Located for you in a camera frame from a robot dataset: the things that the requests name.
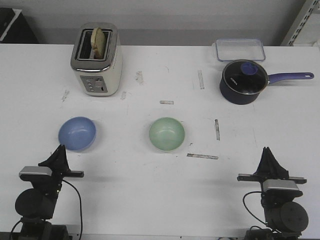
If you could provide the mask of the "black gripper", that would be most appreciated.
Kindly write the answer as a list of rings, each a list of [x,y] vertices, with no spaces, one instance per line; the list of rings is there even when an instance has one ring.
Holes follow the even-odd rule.
[[[292,177],[292,176],[290,176],[289,178],[263,177],[263,175],[267,173],[267,170],[271,177],[288,177],[289,176],[289,171],[283,168],[278,163],[278,161],[274,157],[270,148],[264,147],[262,150],[260,162],[254,174],[239,173],[236,179],[242,182],[259,182],[259,183],[263,183],[266,180],[293,181],[296,184],[307,183],[307,179],[304,177]]]
[[[83,178],[84,171],[70,170],[67,160],[65,145],[59,145],[57,149],[50,155],[50,157],[40,162],[38,167],[45,167],[50,170],[49,180],[45,184],[45,193],[59,193],[62,189],[62,182],[64,178]]]

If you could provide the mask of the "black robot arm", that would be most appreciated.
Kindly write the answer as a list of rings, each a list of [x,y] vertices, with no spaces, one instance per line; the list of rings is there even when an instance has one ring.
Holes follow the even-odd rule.
[[[52,224],[57,200],[62,184],[73,189],[74,185],[64,178],[82,178],[83,171],[69,168],[66,147],[59,145],[50,157],[37,166],[25,166],[19,172],[22,181],[30,182],[29,188],[19,194],[15,201],[15,211],[21,216],[17,222],[22,223],[20,233],[14,236],[12,230],[9,239],[17,240],[72,240],[64,224]]]
[[[265,220],[256,220],[266,228],[252,226],[245,233],[246,240],[297,240],[308,227],[309,217],[306,210],[295,198],[301,197],[303,192],[298,185],[306,184],[303,177],[289,176],[289,171],[283,168],[269,147],[264,147],[261,159],[253,174],[240,173],[240,182],[258,182],[261,196],[261,206]]]

